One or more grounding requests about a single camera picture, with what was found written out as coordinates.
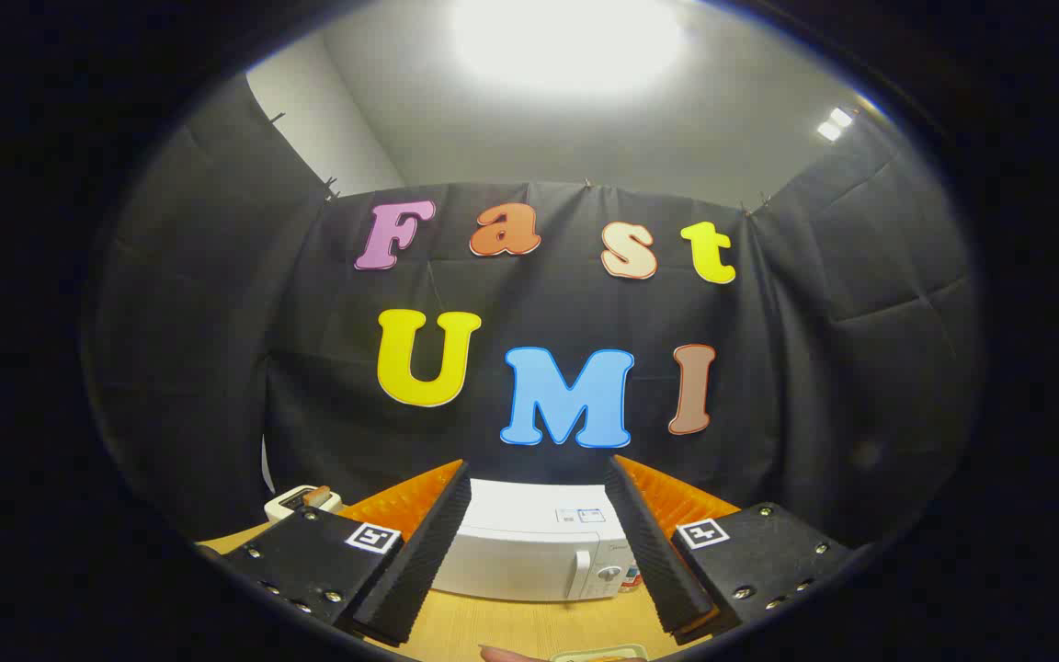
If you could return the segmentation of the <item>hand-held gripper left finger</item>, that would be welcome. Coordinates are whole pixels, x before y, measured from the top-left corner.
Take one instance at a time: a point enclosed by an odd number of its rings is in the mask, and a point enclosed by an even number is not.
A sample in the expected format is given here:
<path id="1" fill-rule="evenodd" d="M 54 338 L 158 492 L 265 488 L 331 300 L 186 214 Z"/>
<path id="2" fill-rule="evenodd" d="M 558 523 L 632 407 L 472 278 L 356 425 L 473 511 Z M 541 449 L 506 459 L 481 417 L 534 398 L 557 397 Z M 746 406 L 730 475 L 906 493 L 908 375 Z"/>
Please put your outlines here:
<path id="1" fill-rule="evenodd" d="M 283 611 L 324 630 L 403 645 L 470 506 L 457 460 L 335 508 L 327 486 L 283 498 L 283 514 L 207 560 Z"/>

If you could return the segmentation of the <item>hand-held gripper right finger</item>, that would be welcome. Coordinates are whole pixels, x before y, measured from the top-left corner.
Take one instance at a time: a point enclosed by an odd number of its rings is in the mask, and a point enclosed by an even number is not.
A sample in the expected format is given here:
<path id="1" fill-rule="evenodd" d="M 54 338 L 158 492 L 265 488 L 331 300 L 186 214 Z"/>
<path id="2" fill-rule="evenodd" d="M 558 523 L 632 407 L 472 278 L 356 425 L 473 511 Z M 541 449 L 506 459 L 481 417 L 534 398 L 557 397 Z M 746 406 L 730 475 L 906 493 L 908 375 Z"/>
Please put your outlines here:
<path id="1" fill-rule="evenodd" d="M 630 458 L 610 458 L 605 491 L 677 644 L 789 611 L 852 560 L 776 503 L 733 506 Z"/>

